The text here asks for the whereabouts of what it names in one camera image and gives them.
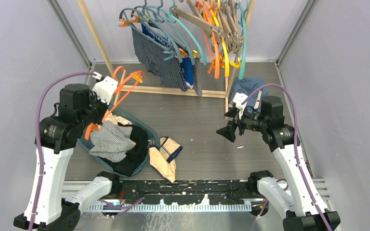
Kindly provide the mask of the beige underwear with navy trim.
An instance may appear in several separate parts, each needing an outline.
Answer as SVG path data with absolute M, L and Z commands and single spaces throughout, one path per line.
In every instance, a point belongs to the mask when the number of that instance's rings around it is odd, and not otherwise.
M 183 146 L 168 136 L 160 137 L 160 146 L 149 146 L 150 165 L 166 181 L 174 183 L 176 180 L 176 157 L 183 150 Z

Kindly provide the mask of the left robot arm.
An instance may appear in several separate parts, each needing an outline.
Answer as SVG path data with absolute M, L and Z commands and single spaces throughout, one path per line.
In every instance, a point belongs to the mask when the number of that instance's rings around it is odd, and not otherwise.
M 101 123 L 117 84 L 68 84 L 60 90 L 54 113 L 38 119 L 37 166 L 31 197 L 13 225 L 23 230 L 72 231 L 88 207 L 104 196 L 117 198 L 119 177 L 102 171 L 71 196 L 63 197 L 66 169 L 78 139 L 89 125 Z

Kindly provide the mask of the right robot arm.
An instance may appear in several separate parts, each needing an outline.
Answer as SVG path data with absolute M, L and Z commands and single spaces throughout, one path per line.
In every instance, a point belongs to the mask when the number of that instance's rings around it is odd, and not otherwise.
M 248 96 L 236 93 L 225 116 L 227 125 L 216 131 L 231 142 L 236 140 L 236 130 L 243 135 L 246 130 L 258 131 L 269 146 L 284 173 L 290 192 L 287 193 L 268 171 L 257 171 L 248 178 L 251 196 L 264 196 L 282 218 L 285 231 L 334 231 L 341 223 L 336 211 L 330 211 L 322 200 L 304 162 L 302 148 L 294 127 L 285 123 L 283 103 L 279 97 L 265 96 L 257 100 L 259 111 L 249 112 Z

